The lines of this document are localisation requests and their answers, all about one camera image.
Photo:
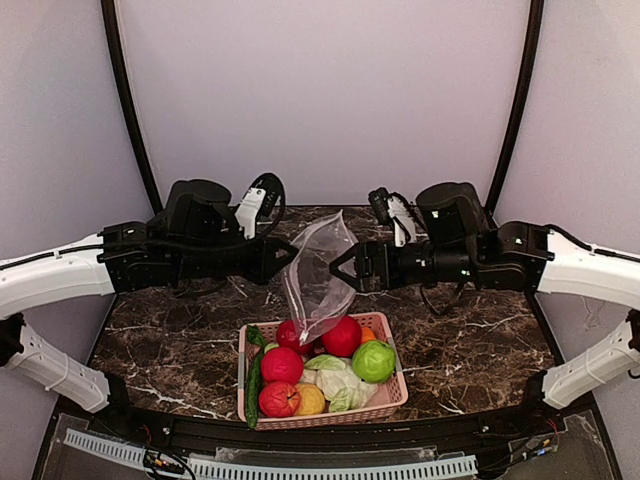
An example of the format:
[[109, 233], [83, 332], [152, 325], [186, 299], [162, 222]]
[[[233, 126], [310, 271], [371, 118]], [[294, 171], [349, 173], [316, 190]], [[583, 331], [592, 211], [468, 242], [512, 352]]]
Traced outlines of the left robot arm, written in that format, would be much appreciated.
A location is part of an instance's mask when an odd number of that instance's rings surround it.
[[260, 175], [237, 206], [209, 180], [173, 184], [148, 222], [104, 228], [75, 243], [1, 263], [1, 365], [92, 414], [128, 403], [124, 382], [53, 347], [24, 311], [63, 300], [107, 296], [190, 280], [242, 277], [267, 284], [298, 253], [272, 236], [286, 208], [283, 183]]

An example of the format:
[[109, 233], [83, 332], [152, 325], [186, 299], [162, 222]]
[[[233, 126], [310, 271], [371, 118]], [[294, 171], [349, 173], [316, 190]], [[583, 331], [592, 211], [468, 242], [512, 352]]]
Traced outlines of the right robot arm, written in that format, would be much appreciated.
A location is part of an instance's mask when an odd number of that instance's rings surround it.
[[361, 293], [420, 284], [572, 294], [626, 306], [605, 338], [566, 363], [532, 375], [529, 408], [569, 406], [639, 365], [639, 258], [584, 243], [554, 225], [491, 223], [473, 185], [446, 182], [416, 198], [427, 233], [420, 243], [360, 242], [331, 262], [332, 275]]

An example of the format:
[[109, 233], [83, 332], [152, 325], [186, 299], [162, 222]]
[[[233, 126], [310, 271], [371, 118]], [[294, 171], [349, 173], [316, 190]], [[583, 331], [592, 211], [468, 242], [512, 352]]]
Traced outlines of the green apple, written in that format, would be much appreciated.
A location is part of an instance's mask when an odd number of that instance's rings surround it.
[[367, 383], [384, 383], [393, 374], [396, 353], [388, 343], [371, 340], [363, 343], [352, 356], [354, 373]]

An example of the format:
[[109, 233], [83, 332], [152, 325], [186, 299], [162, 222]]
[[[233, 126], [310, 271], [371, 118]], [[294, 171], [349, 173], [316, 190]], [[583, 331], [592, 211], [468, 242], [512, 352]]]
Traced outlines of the clear zip top bag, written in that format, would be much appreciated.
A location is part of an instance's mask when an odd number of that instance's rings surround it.
[[330, 272], [330, 264], [356, 243], [343, 212], [322, 217], [292, 241], [298, 249], [283, 271], [283, 287], [298, 342], [313, 343], [347, 312], [355, 290]]

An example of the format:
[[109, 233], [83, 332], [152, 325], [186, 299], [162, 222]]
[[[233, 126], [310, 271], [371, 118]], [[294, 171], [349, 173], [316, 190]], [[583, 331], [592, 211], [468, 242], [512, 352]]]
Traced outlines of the red ball fruit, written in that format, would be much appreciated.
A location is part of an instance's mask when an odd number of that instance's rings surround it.
[[351, 316], [343, 316], [327, 333], [321, 336], [324, 349], [330, 355], [351, 357], [361, 345], [362, 327]]

